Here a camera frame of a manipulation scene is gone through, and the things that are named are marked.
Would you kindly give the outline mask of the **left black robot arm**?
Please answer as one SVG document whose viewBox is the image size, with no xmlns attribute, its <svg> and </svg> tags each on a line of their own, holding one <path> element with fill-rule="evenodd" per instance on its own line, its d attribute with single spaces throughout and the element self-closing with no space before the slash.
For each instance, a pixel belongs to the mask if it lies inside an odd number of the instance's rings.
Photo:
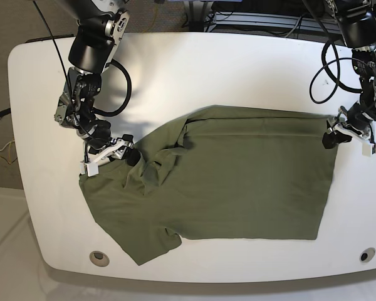
<svg viewBox="0 0 376 301">
<path fill-rule="evenodd" d="M 360 88 L 350 88 L 341 82 L 342 58 L 337 56 L 334 63 L 337 73 L 332 73 L 326 61 L 329 48 L 337 53 L 336 39 L 329 34 L 325 25 L 316 15 L 308 1 L 303 3 L 319 24 L 328 38 L 322 53 L 321 71 L 325 71 L 334 82 L 335 89 L 356 93 L 360 97 L 349 109 L 340 107 L 338 114 L 327 120 L 327 131 L 322 138 L 326 149 L 333 149 L 338 144 L 351 142 L 353 139 L 362 143 L 368 155 L 376 153 L 376 141 L 373 123 L 376 122 L 376 17 L 370 1 L 328 1 L 327 5 L 333 13 L 333 18 L 341 32 L 342 40 L 347 48 L 352 51 L 348 60 L 360 80 Z"/>
</svg>

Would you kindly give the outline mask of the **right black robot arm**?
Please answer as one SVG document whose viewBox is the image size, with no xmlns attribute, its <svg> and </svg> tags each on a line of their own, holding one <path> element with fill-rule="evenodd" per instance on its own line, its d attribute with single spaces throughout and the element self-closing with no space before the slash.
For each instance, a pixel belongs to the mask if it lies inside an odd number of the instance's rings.
<svg viewBox="0 0 376 301">
<path fill-rule="evenodd" d="M 58 1 L 78 24 L 78 32 L 70 48 L 71 67 L 59 98 L 55 120 L 61 127 L 75 129 L 84 141 L 84 162 L 90 154 L 110 161 L 125 160 L 134 166 L 139 152 L 133 148 L 132 135 L 113 138 L 109 117 L 119 115 L 132 96 L 132 80 L 128 71 L 116 60 L 116 53 L 129 21 L 125 1 Z M 95 97 L 102 90 L 102 73 L 110 66 L 118 68 L 127 81 L 124 102 L 107 112 L 95 108 Z"/>
</svg>

